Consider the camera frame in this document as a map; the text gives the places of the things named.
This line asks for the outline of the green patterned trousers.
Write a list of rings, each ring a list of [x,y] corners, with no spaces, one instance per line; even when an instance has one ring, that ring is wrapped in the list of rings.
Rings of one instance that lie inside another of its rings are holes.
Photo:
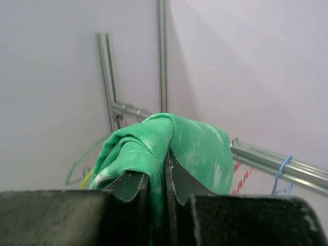
[[[217,194],[229,194],[234,162],[226,132],[216,126],[171,113],[153,114],[141,123],[115,131],[103,144],[90,189],[103,189],[126,171],[147,174],[150,181],[150,244],[165,239],[165,157],[172,150],[179,163]]]

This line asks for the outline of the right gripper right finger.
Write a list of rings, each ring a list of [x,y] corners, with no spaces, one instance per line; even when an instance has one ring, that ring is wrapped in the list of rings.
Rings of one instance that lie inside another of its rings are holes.
[[[168,245],[327,245],[303,199],[215,194],[173,151],[166,155],[165,174]]]

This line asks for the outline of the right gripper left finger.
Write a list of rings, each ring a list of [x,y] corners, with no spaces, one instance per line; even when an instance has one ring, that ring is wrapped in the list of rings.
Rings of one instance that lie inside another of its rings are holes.
[[[124,173],[103,190],[1,193],[1,245],[147,245],[149,178]]]

